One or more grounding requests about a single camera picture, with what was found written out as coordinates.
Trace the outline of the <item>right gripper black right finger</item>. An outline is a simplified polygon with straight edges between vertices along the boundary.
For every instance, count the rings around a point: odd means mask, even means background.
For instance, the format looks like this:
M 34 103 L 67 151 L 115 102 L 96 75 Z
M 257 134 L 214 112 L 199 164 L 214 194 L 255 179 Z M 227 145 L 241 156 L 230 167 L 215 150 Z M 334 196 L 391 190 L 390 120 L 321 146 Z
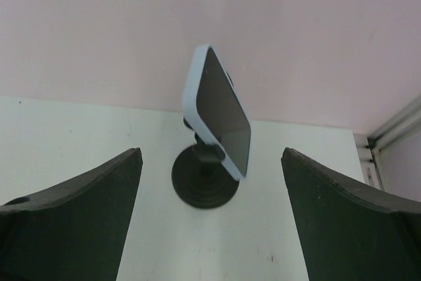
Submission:
M 420 202 L 292 148 L 281 162 L 309 280 L 420 279 Z

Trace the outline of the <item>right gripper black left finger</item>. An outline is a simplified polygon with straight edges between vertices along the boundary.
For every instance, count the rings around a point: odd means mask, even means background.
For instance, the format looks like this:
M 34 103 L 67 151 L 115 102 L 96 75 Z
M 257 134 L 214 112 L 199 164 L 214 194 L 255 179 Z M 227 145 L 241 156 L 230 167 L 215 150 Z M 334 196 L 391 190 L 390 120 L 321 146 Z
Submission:
M 142 171 L 140 149 L 1 206 L 2 280 L 116 280 Z

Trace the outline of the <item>black stand with blue phone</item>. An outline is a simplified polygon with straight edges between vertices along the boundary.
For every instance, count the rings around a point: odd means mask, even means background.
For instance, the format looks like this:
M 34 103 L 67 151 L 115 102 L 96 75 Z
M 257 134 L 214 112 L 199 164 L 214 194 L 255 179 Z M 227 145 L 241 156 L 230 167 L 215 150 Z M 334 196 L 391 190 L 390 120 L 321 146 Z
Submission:
M 196 209 L 215 209 L 236 194 L 249 171 L 251 125 L 248 120 L 223 133 L 221 144 L 196 143 L 185 148 L 172 166 L 172 185 L 178 197 Z

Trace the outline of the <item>light blue phone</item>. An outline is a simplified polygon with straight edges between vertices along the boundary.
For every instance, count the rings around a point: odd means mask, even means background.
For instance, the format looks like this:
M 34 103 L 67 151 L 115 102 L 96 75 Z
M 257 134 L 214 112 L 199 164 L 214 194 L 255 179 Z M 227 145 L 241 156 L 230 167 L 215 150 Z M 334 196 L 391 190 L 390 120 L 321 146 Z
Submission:
M 182 95 L 186 122 L 206 145 L 224 154 L 221 163 L 237 181 L 247 177 L 251 124 L 228 72 L 209 44 L 195 48 Z

